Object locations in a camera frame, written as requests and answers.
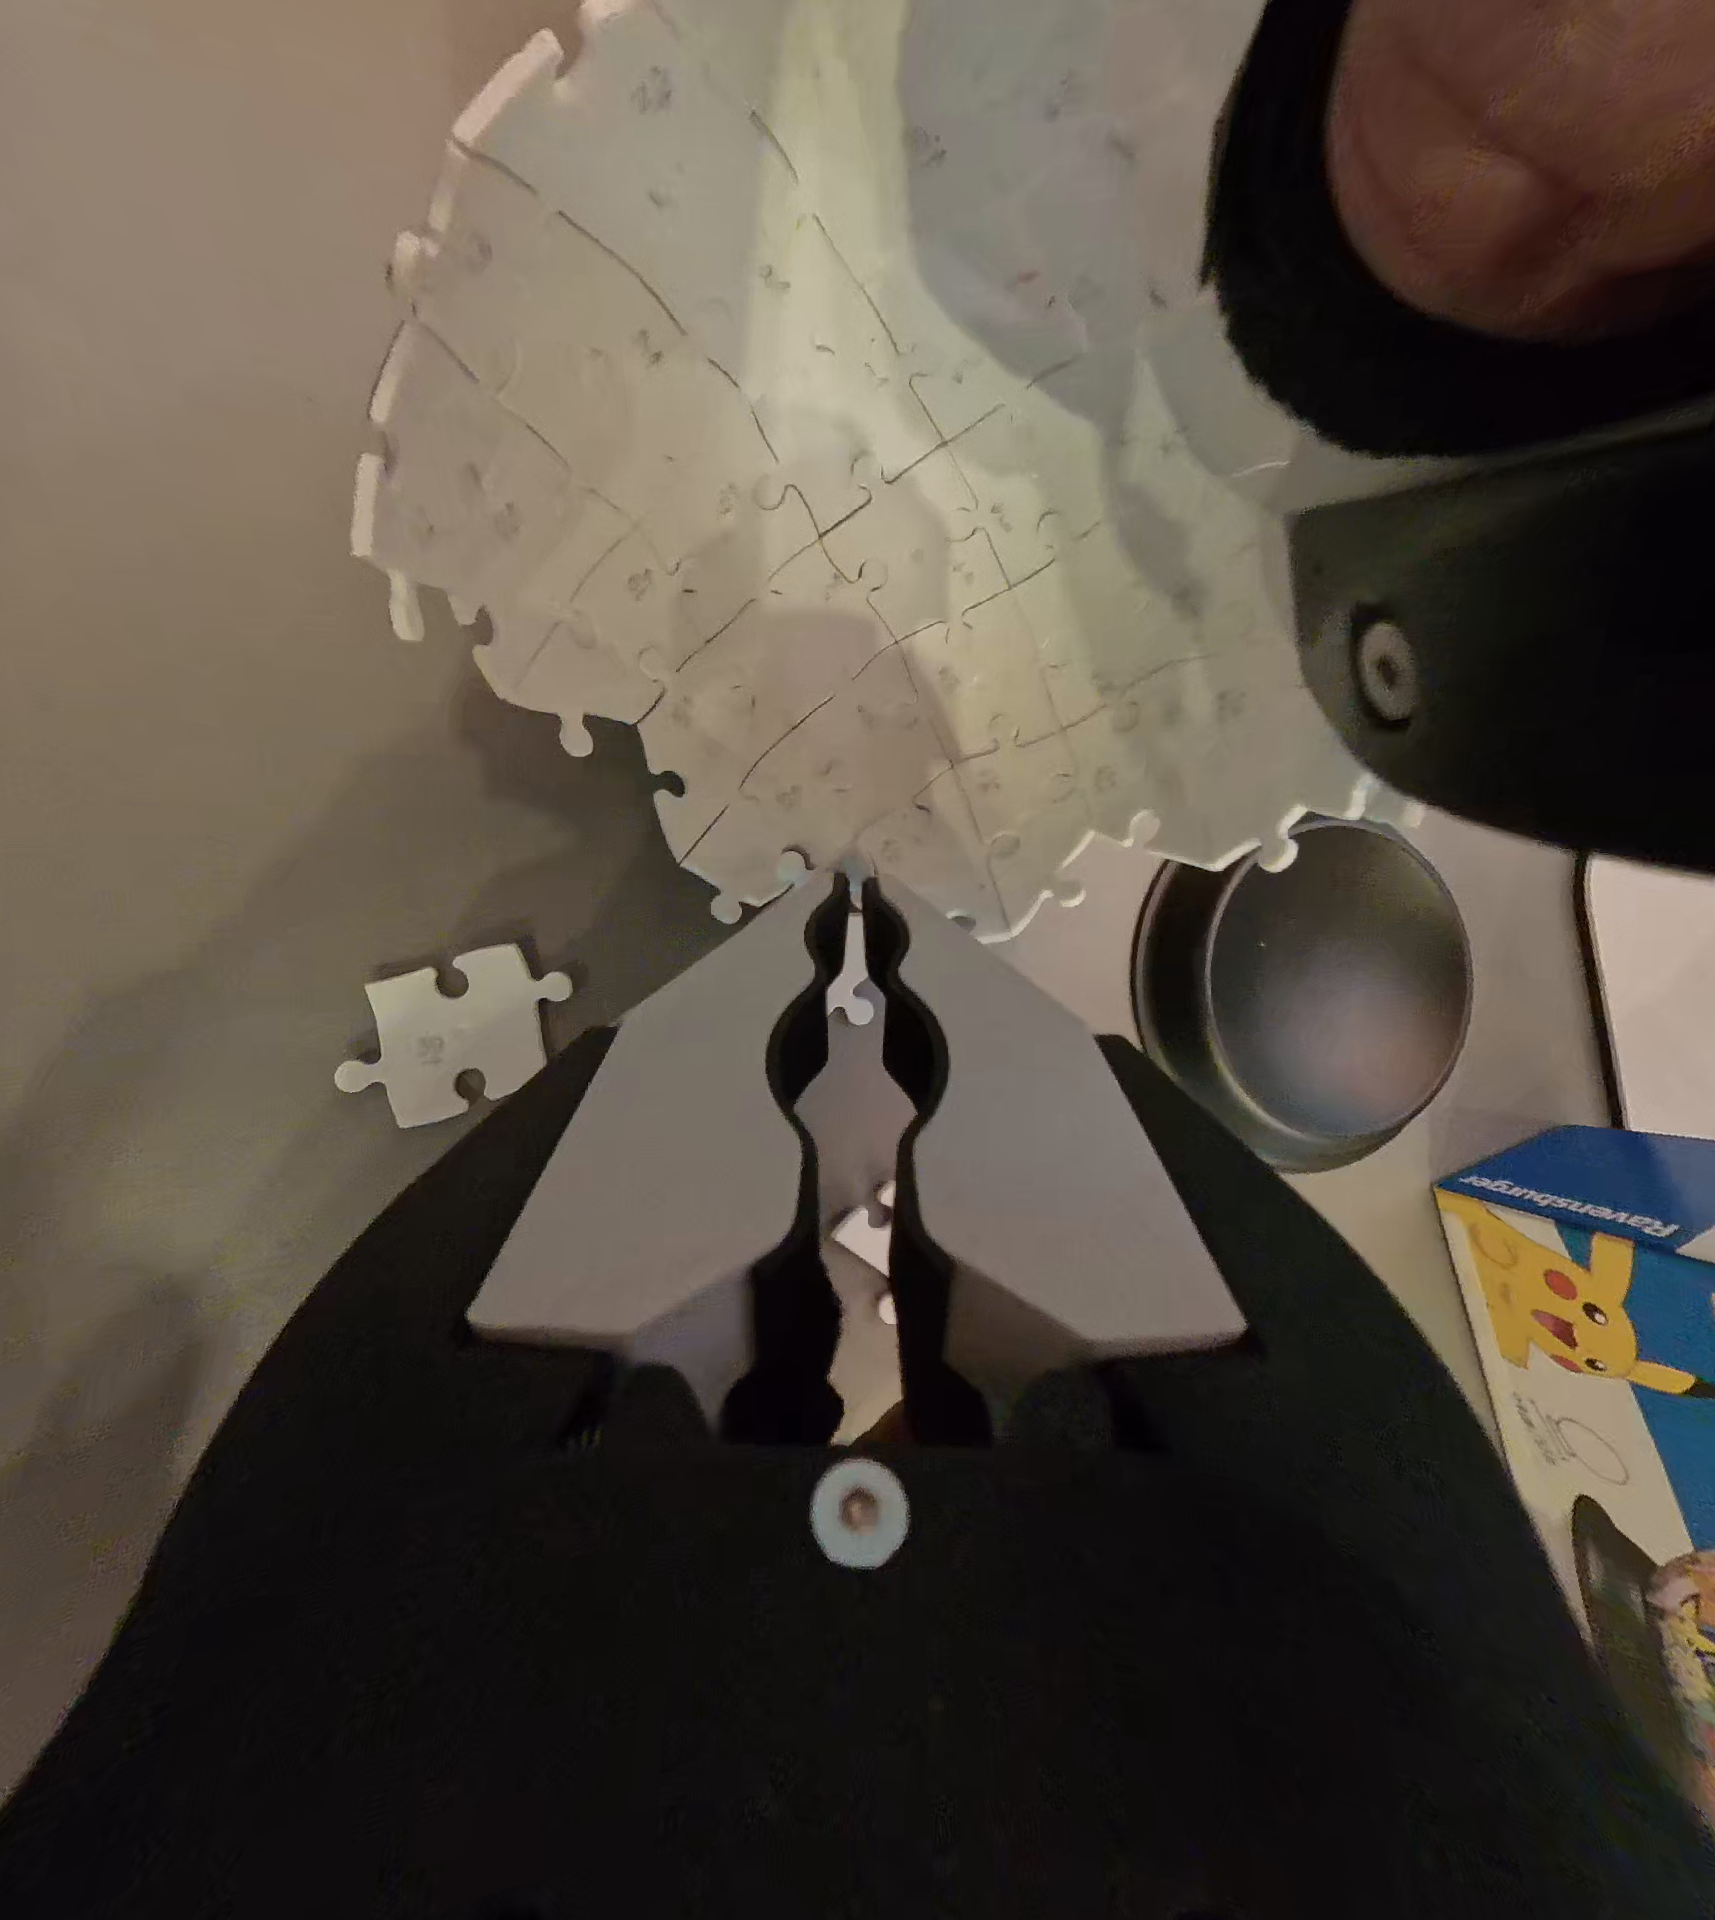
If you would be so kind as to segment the person's left hand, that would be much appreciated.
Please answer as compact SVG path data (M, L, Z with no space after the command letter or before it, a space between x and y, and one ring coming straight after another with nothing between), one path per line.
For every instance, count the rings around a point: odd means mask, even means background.
M1594 337L1715 289L1715 3L1352 3L1341 232L1397 300Z

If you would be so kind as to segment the partly built puzzle ball shell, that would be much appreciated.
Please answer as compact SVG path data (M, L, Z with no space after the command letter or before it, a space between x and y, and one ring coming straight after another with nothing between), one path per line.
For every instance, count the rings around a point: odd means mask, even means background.
M1349 474L1203 286L1262 3L573 3L389 258L350 550L400 641L630 725L724 922L847 855L982 941L1092 842L1405 830L1302 685L1280 513Z

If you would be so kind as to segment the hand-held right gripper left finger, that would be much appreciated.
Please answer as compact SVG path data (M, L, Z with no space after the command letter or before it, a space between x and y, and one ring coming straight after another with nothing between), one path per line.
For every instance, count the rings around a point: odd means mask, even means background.
M834 1435L841 1299L795 1105L843 945L847 880L801 876L614 1026L471 1331L673 1370L734 1442Z

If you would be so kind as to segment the white desk stand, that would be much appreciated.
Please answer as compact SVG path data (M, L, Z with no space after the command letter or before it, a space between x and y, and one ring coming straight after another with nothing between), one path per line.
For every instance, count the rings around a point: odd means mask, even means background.
M1618 1122L1715 1140L1715 876L1590 856L1578 891Z

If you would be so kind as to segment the black round ball stand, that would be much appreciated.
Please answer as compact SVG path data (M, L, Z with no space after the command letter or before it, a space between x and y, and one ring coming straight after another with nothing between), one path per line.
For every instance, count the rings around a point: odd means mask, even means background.
M1309 819L1263 870L1166 866L1132 927L1143 1055L1283 1173L1352 1165L1444 1089L1471 1026L1471 941L1394 830Z

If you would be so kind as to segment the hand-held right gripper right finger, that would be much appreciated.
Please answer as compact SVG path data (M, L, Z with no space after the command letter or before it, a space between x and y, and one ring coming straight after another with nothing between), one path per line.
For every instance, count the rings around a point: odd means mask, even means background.
M1248 1333L1096 1034L925 898L859 894L894 1153L891 1296L915 1442L989 1442L1036 1379Z

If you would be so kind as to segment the blue yellow puzzle box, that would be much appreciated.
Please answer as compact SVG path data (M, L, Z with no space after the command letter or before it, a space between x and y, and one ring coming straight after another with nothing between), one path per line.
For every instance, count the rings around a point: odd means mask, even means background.
M1554 1128L1433 1201L1516 1495L1715 1833L1715 1140Z

